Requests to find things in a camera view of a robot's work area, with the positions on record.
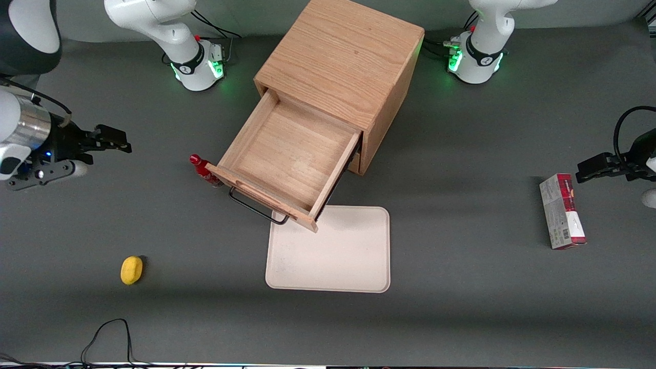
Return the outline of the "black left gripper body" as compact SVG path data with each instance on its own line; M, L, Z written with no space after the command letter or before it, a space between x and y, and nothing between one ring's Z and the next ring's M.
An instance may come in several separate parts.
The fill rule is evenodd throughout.
M655 129L638 136L633 141L630 150L626 153L626 163L632 170L632 173L626 174L626 180L633 181L641 178L655 181L654 168L648 165L651 162L654 166L654 150Z

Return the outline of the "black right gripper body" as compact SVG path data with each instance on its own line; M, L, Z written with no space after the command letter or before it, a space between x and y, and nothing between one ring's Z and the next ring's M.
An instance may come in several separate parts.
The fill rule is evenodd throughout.
M86 131L75 123L69 123L64 127L53 123L45 143L48 161L55 163L77 160L86 165L93 165L94 159L89 152L98 148L96 138L97 131Z

